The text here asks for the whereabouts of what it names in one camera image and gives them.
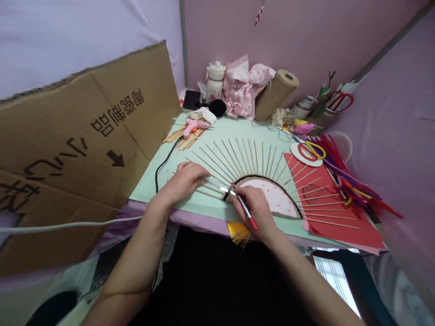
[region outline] person's left hand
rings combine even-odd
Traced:
[[[201,165],[193,162],[183,162],[177,172],[155,195],[155,198],[162,204],[170,207],[182,199],[189,197],[195,188],[204,184],[201,176],[209,177],[211,174]]]

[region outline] hand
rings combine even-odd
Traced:
[[[180,200],[189,197],[196,187],[204,183],[201,179],[203,175],[209,177],[211,174],[197,163],[183,162],[154,198],[161,204],[172,207]]]
[[[237,215],[239,215],[243,224],[248,228],[248,230],[255,234],[262,242],[268,243],[272,241],[277,235],[281,234],[282,231],[278,229],[273,220],[271,209],[269,208],[269,203],[266,200],[264,192],[259,188],[254,188],[253,186],[239,187],[233,190],[236,194],[242,195],[245,200],[246,205],[249,207],[252,217],[254,218],[258,230],[254,231],[248,218],[245,215],[245,211],[239,199],[234,196],[232,198],[232,203]]]

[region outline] black pants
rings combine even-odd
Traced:
[[[131,325],[314,325],[270,251],[180,227],[163,280]]]

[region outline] black pom pom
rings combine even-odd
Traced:
[[[222,100],[214,100],[210,103],[210,106],[208,108],[211,113],[213,113],[218,118],[220,116],[223,116],[225,111],[227,110],[227,106]]]

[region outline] pen holder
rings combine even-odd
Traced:
[[[323,112],[321,115],[319,115],[315,118],[309,118],[308,122],[316,125],[317,127],[315,129],[311,130],[308,133],[308,135],[317,136],[325,128],[328,128],[335,121],[337,121],[340,118],[340,116],[341,116],[341,114],[339,112],[334,112],[334,111],[331,111],[330,109],[325,109],[325,112]]]

